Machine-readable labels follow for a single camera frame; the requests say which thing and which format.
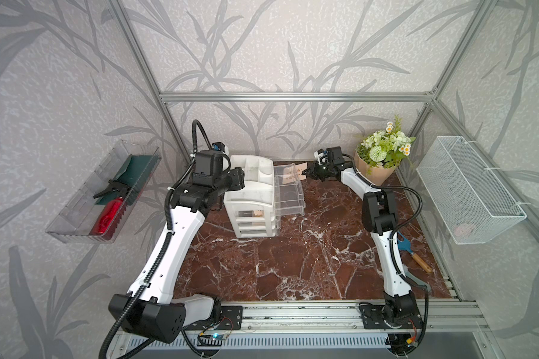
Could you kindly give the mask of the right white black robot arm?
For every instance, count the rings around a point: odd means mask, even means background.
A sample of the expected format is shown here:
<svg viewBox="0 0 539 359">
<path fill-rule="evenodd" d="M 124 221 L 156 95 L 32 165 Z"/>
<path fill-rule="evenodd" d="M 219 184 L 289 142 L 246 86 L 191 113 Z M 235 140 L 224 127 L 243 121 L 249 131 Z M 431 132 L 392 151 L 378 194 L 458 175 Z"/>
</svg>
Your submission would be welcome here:
<svg viewBox="0 0 539 359">
<path fill-rule="evenodd" d="M 412 329 L 427 327 L 429 289 L 406 274 L 398 248 L 398 208 L 394 191 L 407 187 L 379 186 L 365 179 L 340 147 L 320 149 L 315 161 L 304 170 L 308 178 L 325 181 L 335 178 L 362 199 L 362 224 L 377 249 L 383 273 L 382 305 L 358 305 L 365 328 Z"/>
</svg>

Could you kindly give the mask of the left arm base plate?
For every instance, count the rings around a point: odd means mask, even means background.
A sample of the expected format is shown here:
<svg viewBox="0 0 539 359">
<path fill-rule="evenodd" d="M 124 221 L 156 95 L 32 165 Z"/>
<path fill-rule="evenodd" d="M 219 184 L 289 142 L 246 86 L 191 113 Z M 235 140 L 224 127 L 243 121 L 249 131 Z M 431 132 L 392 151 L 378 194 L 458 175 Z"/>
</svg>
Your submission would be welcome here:
<svg viewBox="0 0 539 359">
<path fill-rule="evenodd" d="M 217 330 L 240 330 L 243 322 L 244 307 L 240 305 L 222 305 L 214 309 L 214 314 L 207 320 L 192 323 L 185 327 L 189 331 L 206 331 L 212 328 Z"/>
</svg>

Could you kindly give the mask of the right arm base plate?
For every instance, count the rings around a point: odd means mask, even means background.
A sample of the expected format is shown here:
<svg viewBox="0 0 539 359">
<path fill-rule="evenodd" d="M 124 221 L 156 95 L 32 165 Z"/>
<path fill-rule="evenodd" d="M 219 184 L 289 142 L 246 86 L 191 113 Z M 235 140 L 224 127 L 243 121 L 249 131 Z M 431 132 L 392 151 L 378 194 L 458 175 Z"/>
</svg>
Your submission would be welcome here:
<svg viewBox="0 0 539 359">
<path fill-rule="evenodd" d="M 391 304 L 375 305 L 362 302 L 358 305 L 364 329 L 418 329 L 423 326 L 423 316 L 418 309 L 396 308 Z"/>
</svg>

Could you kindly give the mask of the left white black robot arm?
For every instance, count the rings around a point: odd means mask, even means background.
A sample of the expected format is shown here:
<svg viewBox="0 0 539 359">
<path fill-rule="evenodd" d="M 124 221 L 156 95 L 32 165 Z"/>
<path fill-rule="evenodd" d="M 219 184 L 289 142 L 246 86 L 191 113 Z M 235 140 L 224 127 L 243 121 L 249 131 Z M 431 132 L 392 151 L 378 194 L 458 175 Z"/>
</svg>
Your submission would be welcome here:
<svg viewBox="0 0 539 359">
<path fill-rule="evenodd" d="M 245 187 L 242 168 L 231 166 L 222 143 L 198 149 L 198 137 L 208 135 L 201 122 L 192 123 L 193 157 L 181 178 L 168 188 L 164 202 L 166 225 L 145 267 L 125 294 L 115 294 L 109 311 L 115 323 L 102 342 L 99 358 L 106 358 L 118 330 L 145 341 L 124 354 L 131 358 L 150 344 L 173 343 L 187 330 L 208 330 L 224 321 L 222 305 L 207 295 L 174 299 L 179 271 L 211 208 L 228 191 Z"/>
</svg>

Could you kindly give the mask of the white plastic drawer organizer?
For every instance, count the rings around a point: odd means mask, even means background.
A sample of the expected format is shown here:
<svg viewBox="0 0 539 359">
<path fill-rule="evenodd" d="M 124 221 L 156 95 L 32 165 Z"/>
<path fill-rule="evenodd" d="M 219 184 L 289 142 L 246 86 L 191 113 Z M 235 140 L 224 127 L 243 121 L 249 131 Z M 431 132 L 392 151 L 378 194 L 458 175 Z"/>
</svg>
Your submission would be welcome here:
<svg viewBox="0 0 539 359">
<path fill-rule="evenodd" d="M 224 198 L 236 237 L 274 237 L 278 224 L 273 161 L 260 156 L 233 155 L 231 163 L 244 171 L 244 188 L 228 191 Z"/>
</svg>

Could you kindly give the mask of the clear plastic drawer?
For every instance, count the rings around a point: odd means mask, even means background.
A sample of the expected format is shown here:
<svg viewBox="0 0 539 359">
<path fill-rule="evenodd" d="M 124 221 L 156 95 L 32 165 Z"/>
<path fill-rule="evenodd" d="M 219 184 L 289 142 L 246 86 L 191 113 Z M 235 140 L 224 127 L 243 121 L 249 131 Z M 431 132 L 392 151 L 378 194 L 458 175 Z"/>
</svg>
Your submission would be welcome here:
<svg viewBox="0 0 539 359">
<path fill-rule="evenodd" d="M 274 167 L 275 213 L 278 216 L 305 215 L 302 180 L 295 164 Z"/>
</svg>

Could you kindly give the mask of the pink postcard red characters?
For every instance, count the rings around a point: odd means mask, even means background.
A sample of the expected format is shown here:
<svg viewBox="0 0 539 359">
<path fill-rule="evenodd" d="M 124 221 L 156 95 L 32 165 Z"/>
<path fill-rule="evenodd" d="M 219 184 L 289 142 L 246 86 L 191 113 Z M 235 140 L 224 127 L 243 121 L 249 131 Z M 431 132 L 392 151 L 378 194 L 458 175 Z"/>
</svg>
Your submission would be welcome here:
<svg viewBox="0 0 539 359">
<path fill-rule="evenodd" d="M 296 174 L 296 177 L 302 181 L 304 179 L 306 179 L 306 175 L 304 174 L 304 171 L 307 169 L 308 167 L 308 163 L 307 162 L 304 162 L 304 163 L 300 163 L 300 164 L 296 164 L 295 165 L 295 174 Z"/>
</svg>

